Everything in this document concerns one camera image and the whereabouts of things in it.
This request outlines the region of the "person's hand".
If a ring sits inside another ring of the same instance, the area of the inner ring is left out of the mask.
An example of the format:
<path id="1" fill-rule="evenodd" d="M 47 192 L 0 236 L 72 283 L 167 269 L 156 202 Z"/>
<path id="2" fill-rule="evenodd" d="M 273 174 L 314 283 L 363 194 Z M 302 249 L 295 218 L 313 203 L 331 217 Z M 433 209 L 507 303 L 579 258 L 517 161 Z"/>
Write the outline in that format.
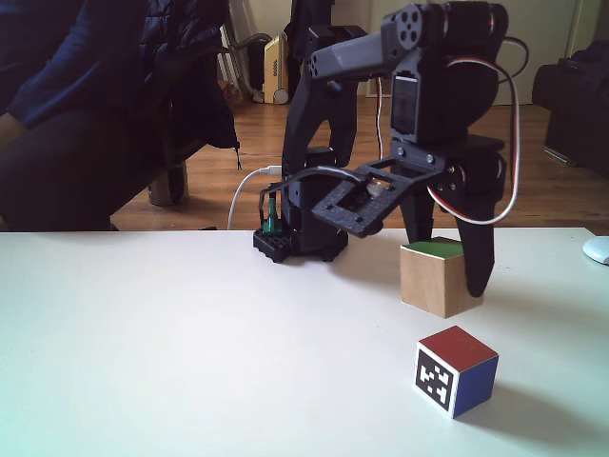
<path id="1" fill-rule="evenodd" d="M 0 117 L 0 151 L 4 151 L 27 132 L 27 128 L 10 113 Z"/>

